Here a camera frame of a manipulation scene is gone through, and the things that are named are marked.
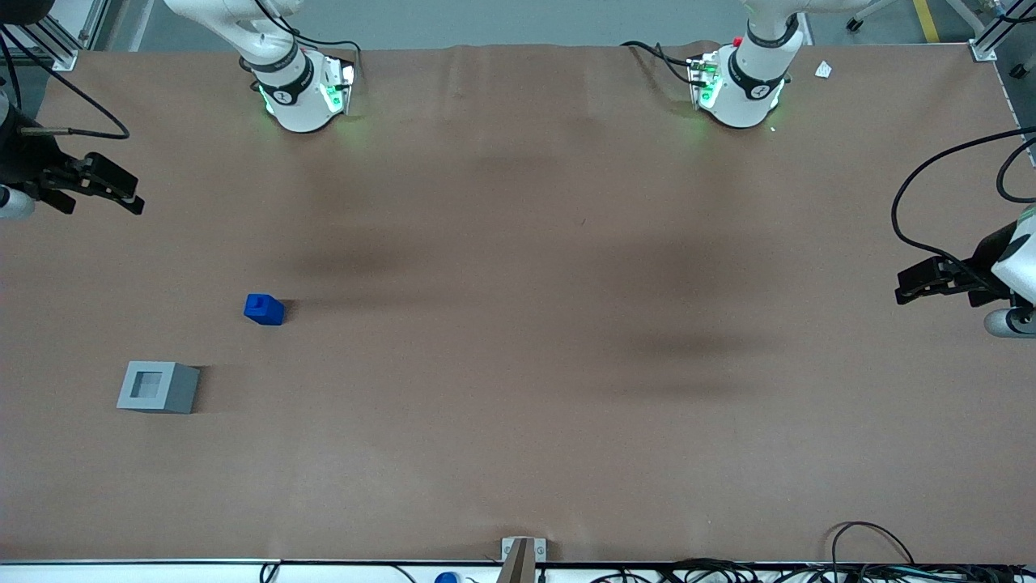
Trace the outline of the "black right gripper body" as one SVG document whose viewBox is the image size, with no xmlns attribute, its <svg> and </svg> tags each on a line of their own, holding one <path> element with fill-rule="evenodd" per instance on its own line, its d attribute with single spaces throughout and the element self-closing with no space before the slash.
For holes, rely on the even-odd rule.
<svg viewBox="0 0 1036 583">
<path fill-rule="evenodd" d="M 33 213 L 38 202 L 60 213 L 74 211 L 75 200 L 64 191 L 80 181 L 82 161 L 62 151 L 53 136 L 33 133 L 38 129 L 15 104 L 2 105 L 2 213 Z"/>
</svg>

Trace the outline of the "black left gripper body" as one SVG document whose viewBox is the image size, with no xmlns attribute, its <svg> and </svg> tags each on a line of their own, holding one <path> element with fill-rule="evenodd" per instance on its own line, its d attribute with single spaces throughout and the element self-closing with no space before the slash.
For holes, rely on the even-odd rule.
<svg viewBox="0 0 1036 583">
<path fill-rule="evenodd" d="M 968 301 L 973 309 L 979 309 L 995 301 L 1007 301 L 1010 307 L 1020 307 L 1013 291 L 1010 291 L 1007 284 L 999 280 L 991 272 L 992 266 L 999 261 L 1000 255 L 1008 247 L 1017 229 L 1017 222 L 1011 222 L 1002 228 L 985 236 L 976 247 L 965 264 L 973 270 L 977 276 L 981 276 L 985 283 L 976 283 L 973 289 L 968 291 Z"/>
</svg>

